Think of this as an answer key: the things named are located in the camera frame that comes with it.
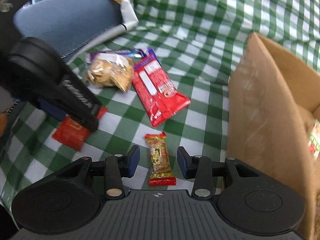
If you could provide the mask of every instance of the blue cushion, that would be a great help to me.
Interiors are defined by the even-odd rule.
[[[113,0],[42,0],[21,8],[14,22],[23,36],[41,38],[64,55],[123,20]]]

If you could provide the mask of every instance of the red oval label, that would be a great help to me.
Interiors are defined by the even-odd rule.
[[[170,87],[166,91],[163,92],[163,94],[166,98],[173,97],[176,93],[177,93],[177,90],[175,89],[175,87]]]

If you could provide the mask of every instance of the snack package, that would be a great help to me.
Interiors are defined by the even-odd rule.
[[[315,120],[314,125],[308,131],[308,147],[316,161],[320,152],[320,122]]]
[[[119,49],[119,50],[106,50],[106,51],[95,51],[89,52],[85,54],[85,61],[88,64],[91,64],[96,56],[100,53],[107,54],[107,53],[116,53],[123,57],[132,58],[133,62],[136,63],[142,58],[146,57],[147,55],[144,53],[145,49]]]
[[[167,136],[161,134],[146,134],[145,140],[150,144],[151,175],[150,186],[174,186],[177,181],[171,171],[166,146]]]
[[[132,84],[156,127],[189,105],[190,99],[179,93],[158,61],[153,49],[134,65]]]
[[[107,110],[104,106],[100,107],[97,118],[100,119]],[[76,151],[80,151],[90,134],[89,130],[67,116],[52,135],[52,138]]]
[[[116,53],[98,53],[88,69],[88,80],[98,87],[117,86],[129,90],[133,74],[133,60]]]

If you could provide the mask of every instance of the zipper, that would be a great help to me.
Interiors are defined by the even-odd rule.
[[[78,50],[80,50],[81,48],[83,48],[85,45],[87,45],[90,41],[92,41],[93,39],[95,39],[96,37],[98,37],[99,35],[103,34],[104,32],[108,31],[109,29],[113,28],[114,26],[116,26],[115,24],[109,26],[108,28],[96,33],[95,35],[91,36],[89,39],[87,39],[86,41],[82,42],[82,44],[80,44],[79,46],[75,47],[74,49],[70,50],[69,52],[67,52],[66,54],[64,54],[63,56],[61,56],[61,59],[66,59],[67,57],[70,57],[73,53],[77,52]]]

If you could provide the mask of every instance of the crosshair symbol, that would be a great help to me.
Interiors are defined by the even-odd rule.
[[[163,194],[161,194],[160,192],[157,192],[157,193],[153,194],[153,196],[155,196],[156,198],[160,198],[163,196]]]

